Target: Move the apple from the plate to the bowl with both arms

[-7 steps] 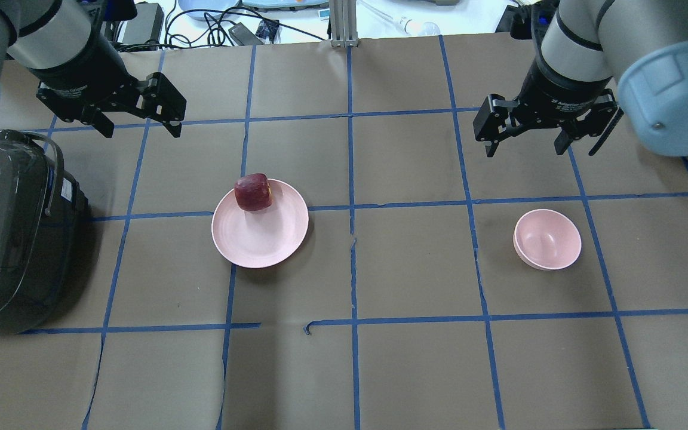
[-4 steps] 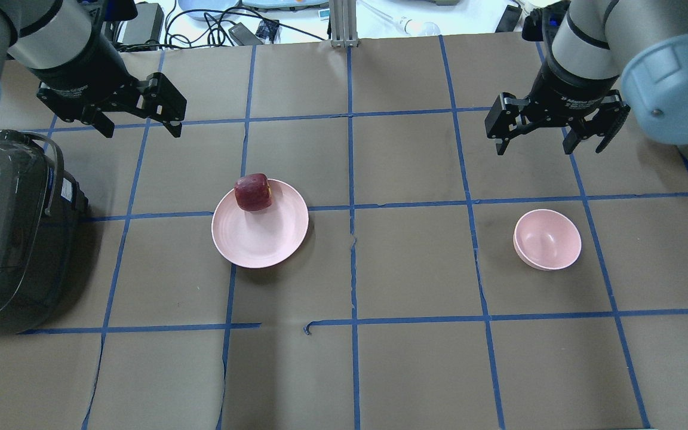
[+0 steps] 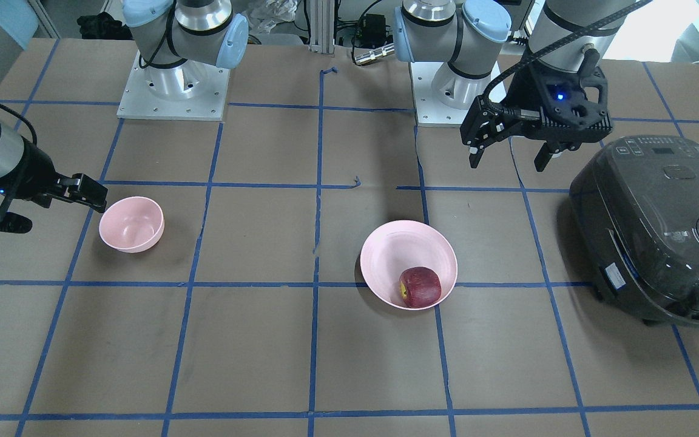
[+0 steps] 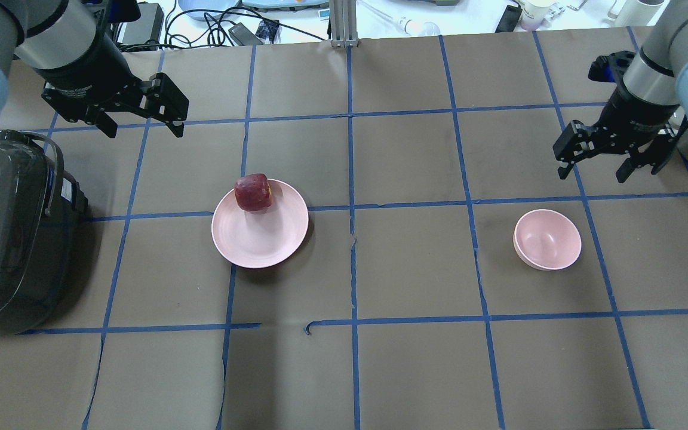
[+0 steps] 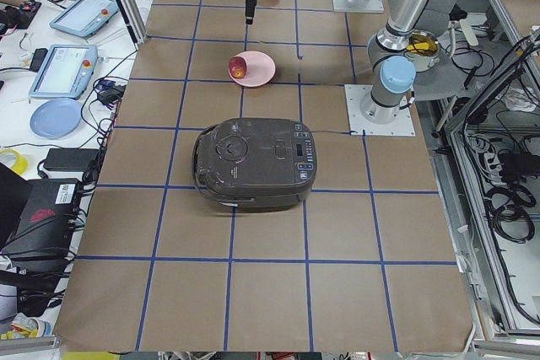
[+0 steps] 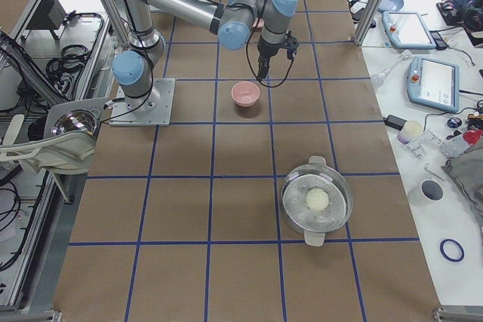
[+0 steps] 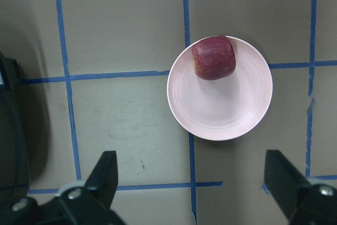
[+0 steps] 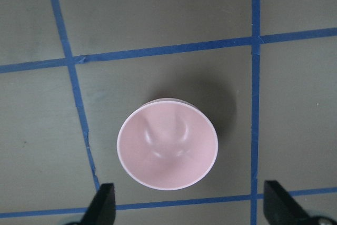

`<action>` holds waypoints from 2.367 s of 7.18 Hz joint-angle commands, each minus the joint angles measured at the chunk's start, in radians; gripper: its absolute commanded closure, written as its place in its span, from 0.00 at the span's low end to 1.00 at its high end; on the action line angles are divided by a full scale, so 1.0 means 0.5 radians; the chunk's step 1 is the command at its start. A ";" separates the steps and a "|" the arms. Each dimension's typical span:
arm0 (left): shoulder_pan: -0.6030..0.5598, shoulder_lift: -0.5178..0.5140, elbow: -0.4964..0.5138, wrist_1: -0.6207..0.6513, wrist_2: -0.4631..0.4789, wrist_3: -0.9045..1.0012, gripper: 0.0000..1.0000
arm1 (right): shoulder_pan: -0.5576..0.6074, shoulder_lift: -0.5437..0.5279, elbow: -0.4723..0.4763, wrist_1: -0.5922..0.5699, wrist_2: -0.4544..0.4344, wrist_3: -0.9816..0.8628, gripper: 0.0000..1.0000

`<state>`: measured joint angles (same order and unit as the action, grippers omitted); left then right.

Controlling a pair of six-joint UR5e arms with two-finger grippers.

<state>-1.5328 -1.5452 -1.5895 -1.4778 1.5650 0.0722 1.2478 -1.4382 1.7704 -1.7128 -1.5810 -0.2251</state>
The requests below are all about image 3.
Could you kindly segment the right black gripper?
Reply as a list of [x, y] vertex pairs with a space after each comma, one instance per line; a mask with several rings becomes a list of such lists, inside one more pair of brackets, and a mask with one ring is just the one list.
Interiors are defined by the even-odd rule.
[[34, 202], [49, 208], [51, 200], [85, 205], [105, 213], [108, 189], [86, 174], [64, 176], [56, 172], [48, 155], [30, 142], [23, 144], [23, 155], [12, 171], [0, 177], [0, 232], [27, 234], [33, 222], [9, 211], [14, 200]]

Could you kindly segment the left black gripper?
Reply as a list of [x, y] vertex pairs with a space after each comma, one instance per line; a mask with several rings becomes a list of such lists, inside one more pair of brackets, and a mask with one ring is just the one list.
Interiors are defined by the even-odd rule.
[[574, 72], [553, 69], [538, 59], [515, 72], [504, 106], [532, 112], [532, 120], [505, 116], [499, 103], [487, 96], [475, 97], [460, 126], [471, 168], [478, 167], [489, 146], [507, 140], [505, 128], [514, 135], [545, 141], [533, 160], [536, 172], [544, 172], [558, 154], [559, 144], [574, 146], [608, 136], [613, 123], [607, 107], [607, 78], [599, 59], [598, 52], [587, 52]]

